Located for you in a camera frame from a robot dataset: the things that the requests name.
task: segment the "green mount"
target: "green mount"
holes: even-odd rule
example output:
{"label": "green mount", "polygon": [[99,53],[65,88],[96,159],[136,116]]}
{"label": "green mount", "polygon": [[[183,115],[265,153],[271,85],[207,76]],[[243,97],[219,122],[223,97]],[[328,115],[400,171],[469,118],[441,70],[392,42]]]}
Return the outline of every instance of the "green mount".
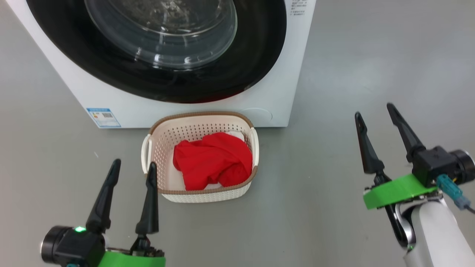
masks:
{"label": "green mount", "polygon": [[106,251],[98,267],[165,267],[165,258],[130,256]]}
{"label": "green mount", "polygon": [[363,195],[366,208],[371,210],[436,191],[437,187],[426,188],[411,173],[379,185]]}

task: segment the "green led light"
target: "green led light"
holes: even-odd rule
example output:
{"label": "green led light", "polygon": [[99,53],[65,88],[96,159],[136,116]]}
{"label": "green led light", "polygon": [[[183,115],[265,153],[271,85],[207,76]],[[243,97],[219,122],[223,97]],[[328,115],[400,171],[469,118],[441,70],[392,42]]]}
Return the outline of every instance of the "green led light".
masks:
{"label": "green led light", "polygon": [[78,226],[78,227],[74,228],[74,231],[80,233],[80,232],[86,231],[86,228],[84,228],[84,227],[82,227],[82,226]]}

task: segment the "white washing machine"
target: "white washing machine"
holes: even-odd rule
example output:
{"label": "white washing machine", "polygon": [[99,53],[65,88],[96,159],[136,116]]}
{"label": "white washing machine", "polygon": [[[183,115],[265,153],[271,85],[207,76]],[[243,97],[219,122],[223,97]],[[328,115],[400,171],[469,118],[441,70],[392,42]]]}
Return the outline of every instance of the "white washing machine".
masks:
{"label": "white washing machine", "polygon": [[100,128],[240,112],[288,125],[316,0],[7,0]]}

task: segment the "red cloth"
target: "red cloth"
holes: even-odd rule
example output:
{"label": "red cloth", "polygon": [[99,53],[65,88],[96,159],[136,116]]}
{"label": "red cloth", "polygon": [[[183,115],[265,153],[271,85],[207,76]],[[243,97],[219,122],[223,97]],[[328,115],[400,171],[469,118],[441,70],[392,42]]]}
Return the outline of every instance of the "red cloth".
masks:
{"label": "red cloth", "polygon": [[186,190],[203,190],[209,183],[240,184],[251,176],[252,153],[241,139],[227,133],[175,146],[173,165],[183,173]]}

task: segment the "laundry basket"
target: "laundry basket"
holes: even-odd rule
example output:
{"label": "laundry basket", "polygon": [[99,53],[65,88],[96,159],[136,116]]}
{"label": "laundry basket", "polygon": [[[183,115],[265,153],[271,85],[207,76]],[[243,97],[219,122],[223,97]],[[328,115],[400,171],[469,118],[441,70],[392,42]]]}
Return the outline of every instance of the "laundry basket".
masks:
{"label": "laundry basket", "polygon": [[[252,152],[251,176],[241,184],[199,191],[186,191],[183,175],[173,166],[173,149],[183,140],[201,140],[219,132],[237,131],[244,135]],[[251,121],[234,112],[203,112],[169,116],[150,129],[142,144],[142,169],[147,174],[151,162],[157,164],[158,192],[166,199],[180,203],[215,202],[244,195],[256,175],[259,164],[259,139]]]}

